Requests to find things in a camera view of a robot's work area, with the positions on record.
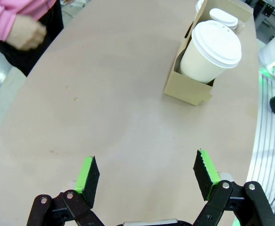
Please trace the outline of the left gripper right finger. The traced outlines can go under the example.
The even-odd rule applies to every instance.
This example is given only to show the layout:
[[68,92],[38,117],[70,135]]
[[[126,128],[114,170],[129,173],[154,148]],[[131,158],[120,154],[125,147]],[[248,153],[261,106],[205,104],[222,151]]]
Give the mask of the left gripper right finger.
[[216,226],[225,211],[233,212],[241,226],[275,226],[275,215],[260,183],[239,186],[222,180],[206,150],[197,150],[193,170],[206,201],[194,226]]

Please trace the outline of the person's right hand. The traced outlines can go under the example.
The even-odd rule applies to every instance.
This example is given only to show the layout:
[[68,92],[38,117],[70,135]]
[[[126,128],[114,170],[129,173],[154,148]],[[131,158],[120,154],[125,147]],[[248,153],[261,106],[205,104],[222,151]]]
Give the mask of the person's right hand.
[[17,15],[6,43],[17,50],[36,49],[45,39],[46,27],[30,16]]

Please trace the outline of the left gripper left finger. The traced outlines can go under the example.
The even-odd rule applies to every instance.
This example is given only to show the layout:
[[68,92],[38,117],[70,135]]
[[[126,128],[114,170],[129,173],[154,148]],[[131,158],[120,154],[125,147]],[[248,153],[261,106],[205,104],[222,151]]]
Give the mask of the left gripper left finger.
[[63,226],[75,221],[78,226],[102,226],[92,211],[99,176],[95,157],[86,157],[73,189],[60,192],[55,198],[47,194],[35,197],[27,225]]

